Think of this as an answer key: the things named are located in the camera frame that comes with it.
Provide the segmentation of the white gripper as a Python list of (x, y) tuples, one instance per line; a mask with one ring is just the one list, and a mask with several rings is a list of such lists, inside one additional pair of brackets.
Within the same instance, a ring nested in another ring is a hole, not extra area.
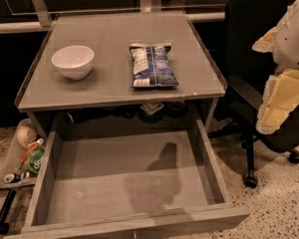
[[(276, 28), (268, 30), (252, 50), (271, 53), (276, 64), (299, 69), (299, 0), (280, 19)], [(272, 134), (299, 105), (299, 70), (288, 69), (279, 76), (270, 76), (257, 115), (256, 129)]]

